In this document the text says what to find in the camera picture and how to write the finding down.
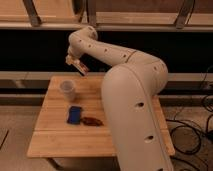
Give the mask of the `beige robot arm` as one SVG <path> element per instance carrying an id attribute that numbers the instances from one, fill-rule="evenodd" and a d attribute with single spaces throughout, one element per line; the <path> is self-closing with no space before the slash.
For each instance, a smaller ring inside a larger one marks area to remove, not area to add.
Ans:
<path id="1" fill-rule="evenodd" d="M 152 103 L 167 83 L 166 64 L 145 52 L 100 42 L 91 26 L 69 35 L 66 63 L 84 72 L 84 54 L 111 66 L 101 97 L 121 171 L 173 171 Z"/>

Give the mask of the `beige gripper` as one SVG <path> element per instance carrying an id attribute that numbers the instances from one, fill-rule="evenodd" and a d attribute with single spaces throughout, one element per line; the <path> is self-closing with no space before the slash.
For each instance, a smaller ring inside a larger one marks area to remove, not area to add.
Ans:
<path id="1" fill-rule="evenodd" d="M 86 76 L 89 72 L 86 65 L 84 65 L 79 59 L 74 59 L 70 55 L 66 56 L 66 63 L 68 65 L 73 65 L 81 73 L 82 76 Z"/>

